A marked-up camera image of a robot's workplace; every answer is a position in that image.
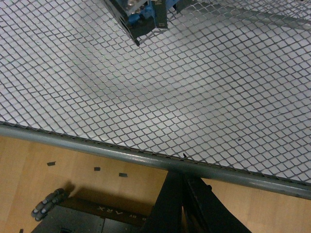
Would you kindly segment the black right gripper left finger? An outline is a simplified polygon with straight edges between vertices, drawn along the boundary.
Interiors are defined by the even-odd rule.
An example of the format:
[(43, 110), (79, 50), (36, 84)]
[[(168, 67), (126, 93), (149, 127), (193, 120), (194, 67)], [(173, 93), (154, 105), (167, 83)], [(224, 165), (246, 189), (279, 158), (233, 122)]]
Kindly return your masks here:
[(169, 171), (141, 233), (182, 232), (182, 175)]

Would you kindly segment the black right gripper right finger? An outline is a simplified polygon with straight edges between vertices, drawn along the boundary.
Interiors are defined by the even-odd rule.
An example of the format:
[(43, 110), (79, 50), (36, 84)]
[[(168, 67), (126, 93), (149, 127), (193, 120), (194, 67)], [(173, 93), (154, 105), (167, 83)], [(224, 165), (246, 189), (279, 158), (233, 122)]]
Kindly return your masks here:
[(183, 177), (183, 207), (189, 233), (249, 233), (201, 178)]

